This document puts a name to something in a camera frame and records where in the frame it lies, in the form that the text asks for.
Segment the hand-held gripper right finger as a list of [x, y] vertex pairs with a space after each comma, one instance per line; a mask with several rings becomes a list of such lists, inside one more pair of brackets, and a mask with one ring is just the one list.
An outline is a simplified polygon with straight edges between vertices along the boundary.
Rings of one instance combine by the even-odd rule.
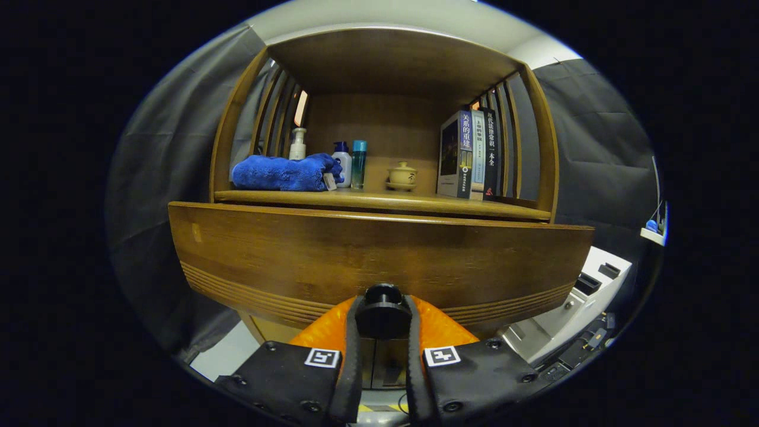
[[537, 394], [537, 371], [503, 340], [478, 340], [412, 295], [406, 304], [412, 424], [502, 425], [515, 406]]

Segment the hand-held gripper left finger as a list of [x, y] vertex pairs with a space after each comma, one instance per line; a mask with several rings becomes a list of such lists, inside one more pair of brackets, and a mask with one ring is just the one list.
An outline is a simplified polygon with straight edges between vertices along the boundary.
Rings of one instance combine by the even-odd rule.
[[355, 314], [362, 301], [358, 295], [335, 305], [288, 343], [262, 343], [216, 386], [251, 408], [258, 425], [356, 422], [362, 368]]

